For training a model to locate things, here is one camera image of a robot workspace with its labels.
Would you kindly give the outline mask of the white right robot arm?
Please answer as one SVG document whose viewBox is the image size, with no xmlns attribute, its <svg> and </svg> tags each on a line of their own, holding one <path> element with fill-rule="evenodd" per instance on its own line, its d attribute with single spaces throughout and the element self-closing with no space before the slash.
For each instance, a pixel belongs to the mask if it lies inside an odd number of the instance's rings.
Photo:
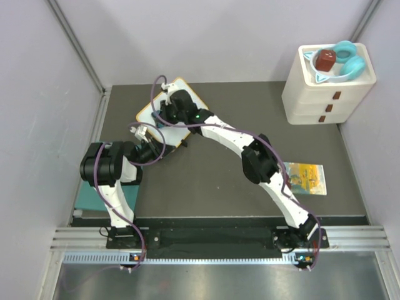
<svg viewBox="0 0 400 300">
<path fill-rule="evenodd" d="M 160 109 L 155 114 L 157 120 L 169 127 L 188 129 L 236 153 L 241 158 L 245 177 L 261 186 L 283 213 L 292 230 L 293 243 L 301 248 L 312 243 L 318 221 L 290 190 L 284 164 L 268 138 L 235 129 L 211 111 L 198 108 L 189 92 L 175 84 L 163 84 L 161 90 L 166 99 L 160 102 Z"/>
</svg>

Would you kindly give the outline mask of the blue whiteboard eraser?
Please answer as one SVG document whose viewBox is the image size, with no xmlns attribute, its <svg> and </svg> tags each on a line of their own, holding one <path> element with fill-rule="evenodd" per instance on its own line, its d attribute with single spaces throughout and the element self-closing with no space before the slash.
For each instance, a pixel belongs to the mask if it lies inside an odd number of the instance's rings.
<svg viewBox="0 0 400 300">
<path fill-rule="evenodd" d="M 164 123 L 161 122 L 161 120 L 154 113 L 152 113 L 151 116 L 152 116 L 154 123 L 158 129 L 161 129 L 164 127 Z"/>
</svg>

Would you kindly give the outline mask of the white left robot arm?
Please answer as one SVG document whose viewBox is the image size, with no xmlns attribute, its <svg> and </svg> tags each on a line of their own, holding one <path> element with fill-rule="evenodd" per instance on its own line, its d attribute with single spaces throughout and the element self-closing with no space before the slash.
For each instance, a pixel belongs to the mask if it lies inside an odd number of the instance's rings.
<svg viewBox="0 0 400 300">
<path fill-rule="evenodd" d="M 138 145 L 132 141 L 90 144 L 80 163 L 79 172 L 83 181 L 100 192 L 111 219 L 111 228 L 107 232 L 109 241 L 121 241 L 129 248 L 140 244 L 142 234 L 132 226 L 134 211 L 129 207 L 123 186 L 140 185 L 142 167 L 158 156 L 173 152 L 175 148 L 151 137 Z"/>
</svg>

